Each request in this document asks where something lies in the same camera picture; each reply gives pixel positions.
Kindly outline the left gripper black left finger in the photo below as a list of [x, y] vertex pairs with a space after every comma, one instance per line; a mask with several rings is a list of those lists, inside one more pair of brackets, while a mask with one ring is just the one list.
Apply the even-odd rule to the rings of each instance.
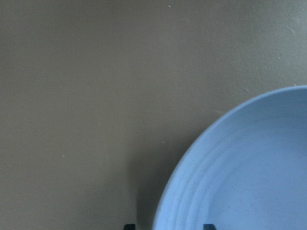
[[125, 224], [124, 230], [136, 230], [136, 225], [135, 224]]

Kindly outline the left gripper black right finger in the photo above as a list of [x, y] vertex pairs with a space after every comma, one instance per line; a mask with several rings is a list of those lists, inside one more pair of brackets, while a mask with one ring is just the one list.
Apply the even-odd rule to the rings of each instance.
[[204, 224], [203, 229], [204, 230], [215, 230], [215, 225], [214, 224]]

